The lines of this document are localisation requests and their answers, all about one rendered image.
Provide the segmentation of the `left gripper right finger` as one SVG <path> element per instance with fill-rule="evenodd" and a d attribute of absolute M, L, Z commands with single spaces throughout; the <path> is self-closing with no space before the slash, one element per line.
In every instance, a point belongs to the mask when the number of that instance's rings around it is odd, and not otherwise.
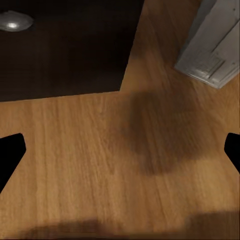
<path fill-rule="evenodd" d="M 224 151 L 240 173 L 240 135 L 229 133 L 227 135 Z"/>

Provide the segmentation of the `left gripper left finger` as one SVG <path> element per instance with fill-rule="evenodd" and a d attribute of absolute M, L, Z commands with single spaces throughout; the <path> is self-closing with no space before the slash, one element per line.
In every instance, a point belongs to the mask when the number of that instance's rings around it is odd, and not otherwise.
<path fill-rule="evenodd" d="M 0 193 L 26 152 L 21 133 L 0 138 Z"/>

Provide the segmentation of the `desktop computer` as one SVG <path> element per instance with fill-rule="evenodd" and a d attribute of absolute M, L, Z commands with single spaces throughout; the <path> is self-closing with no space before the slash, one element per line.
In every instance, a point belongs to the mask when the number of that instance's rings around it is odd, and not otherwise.
<path fill-rule="evenodd" d="M 218 90 L 240 73 L 240 0 L 201 0 L 174 69 Z"/>

